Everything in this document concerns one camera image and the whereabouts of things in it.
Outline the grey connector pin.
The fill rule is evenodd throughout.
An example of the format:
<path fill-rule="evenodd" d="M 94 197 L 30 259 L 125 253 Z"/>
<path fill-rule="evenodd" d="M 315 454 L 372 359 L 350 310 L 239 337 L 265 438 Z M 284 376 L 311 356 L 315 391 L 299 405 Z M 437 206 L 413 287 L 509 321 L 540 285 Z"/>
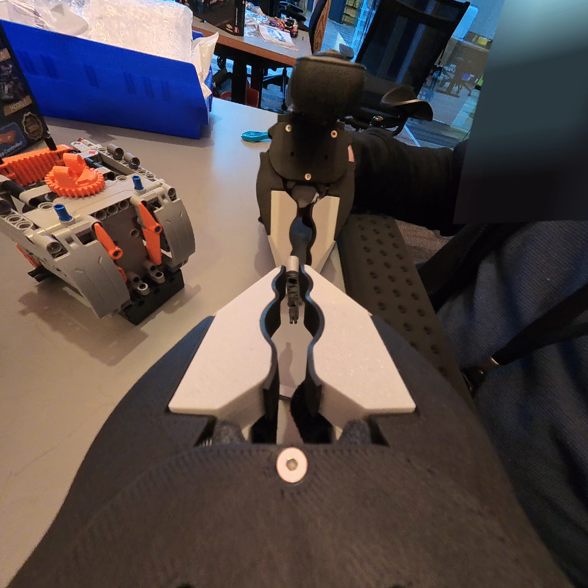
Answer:
<path fill-rule="evenodd" d="M 300 263 L 295 255 L 290 255 L 285 263 L 286 269 L 286 296 L 290 324 L 296 325 L 299 319 L 300 297 Z"/>

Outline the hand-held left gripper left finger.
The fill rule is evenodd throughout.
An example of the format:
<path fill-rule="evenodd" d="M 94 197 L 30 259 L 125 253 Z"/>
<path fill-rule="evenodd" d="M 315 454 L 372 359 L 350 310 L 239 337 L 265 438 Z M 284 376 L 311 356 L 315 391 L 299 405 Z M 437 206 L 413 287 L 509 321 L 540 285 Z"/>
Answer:
<path fill-rule="evenodd" d="M 218 310 L 169 410 L 213 416 L 250 428 L 254 442 L 275 443 L 279 375 L 271 336 L 281 300 L 282 268 L 275 268 Z"/>

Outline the black car toy box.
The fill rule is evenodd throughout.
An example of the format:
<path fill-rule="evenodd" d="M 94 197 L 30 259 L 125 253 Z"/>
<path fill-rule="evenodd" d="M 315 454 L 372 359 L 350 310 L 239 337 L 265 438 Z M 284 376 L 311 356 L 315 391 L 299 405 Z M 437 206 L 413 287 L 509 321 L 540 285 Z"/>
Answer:
<path fill-rule="evenodd" d="M 235 36 L 244 36 L 246 1 L 192 1 L 193 13 Z"/>

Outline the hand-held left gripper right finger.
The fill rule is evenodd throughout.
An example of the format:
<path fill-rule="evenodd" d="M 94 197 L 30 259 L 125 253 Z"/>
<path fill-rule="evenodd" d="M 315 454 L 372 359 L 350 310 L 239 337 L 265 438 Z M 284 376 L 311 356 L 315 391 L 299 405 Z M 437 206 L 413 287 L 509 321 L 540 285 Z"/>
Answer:
<path fill-rule="evenodd" d="M 300 267 L 306 374 L 300 384 L 300 437 L 329 443 L 352 421 L 416 409 L 372 315 L 313 270 Z"/>

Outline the grey orange toy model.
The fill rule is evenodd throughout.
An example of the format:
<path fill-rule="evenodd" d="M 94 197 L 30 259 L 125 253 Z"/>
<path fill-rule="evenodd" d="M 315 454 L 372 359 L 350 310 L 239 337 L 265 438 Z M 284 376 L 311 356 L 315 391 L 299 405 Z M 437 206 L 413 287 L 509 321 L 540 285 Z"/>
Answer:
<path fill-rule="evenodd" d="M 99 318 L 139 325 L 184 287 L 185 205 L 119 146 L 79 138 L 1 159 L 1 232 L 37 282 L 62 280 Z"/>

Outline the black perforated mat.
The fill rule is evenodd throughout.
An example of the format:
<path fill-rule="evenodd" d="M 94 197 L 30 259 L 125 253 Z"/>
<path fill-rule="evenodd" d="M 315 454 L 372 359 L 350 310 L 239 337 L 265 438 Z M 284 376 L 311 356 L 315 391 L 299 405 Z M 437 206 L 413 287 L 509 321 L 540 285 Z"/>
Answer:
<path fill-rule="evenodd" d="M 400 333 L 473 406 L 393 217 L 351 213 L 339 234 L 337 248 L 347 294 Z"/>

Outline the dark toy kit box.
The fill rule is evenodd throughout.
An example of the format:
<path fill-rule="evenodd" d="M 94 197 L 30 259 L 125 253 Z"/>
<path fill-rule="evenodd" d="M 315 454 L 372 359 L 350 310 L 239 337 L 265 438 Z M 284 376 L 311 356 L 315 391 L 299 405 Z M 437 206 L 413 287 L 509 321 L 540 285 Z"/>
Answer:
<path fill-rule="evenodd" d="M 47 124 L 1 25 L 1 160 L 48 137 Z"/>

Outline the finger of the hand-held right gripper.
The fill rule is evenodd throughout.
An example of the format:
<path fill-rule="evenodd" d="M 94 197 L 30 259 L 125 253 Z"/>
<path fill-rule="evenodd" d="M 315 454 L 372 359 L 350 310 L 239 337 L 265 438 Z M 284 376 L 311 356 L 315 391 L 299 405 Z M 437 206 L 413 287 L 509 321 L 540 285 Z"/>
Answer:
<path fill-rule="evenodd" d="M 297 202 L 283 190 L 272 190 L 268 241 L 276 267 L 284 266 L 292 253 L 290 227 L 297 216 Z"/>
<path fill-rule="evenodd" d="M 322 272 L 325 263 L 335 245 L 335 229 L 340 199 L 335 196 L 316 195 L 307 207 L 307 218 L 311 226 L 305 236 L 306 260 L 318 273 Z"/>

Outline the blue plastic bin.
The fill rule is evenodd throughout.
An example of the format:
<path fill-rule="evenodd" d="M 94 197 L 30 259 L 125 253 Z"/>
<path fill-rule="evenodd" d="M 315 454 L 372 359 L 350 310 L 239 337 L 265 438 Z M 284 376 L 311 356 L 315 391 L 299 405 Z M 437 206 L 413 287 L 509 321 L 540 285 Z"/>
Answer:
<path fill-rule="evenodd" d="M 209 124 L 194 66 L 1 21 L 45 116 L 199 139 Z"/>

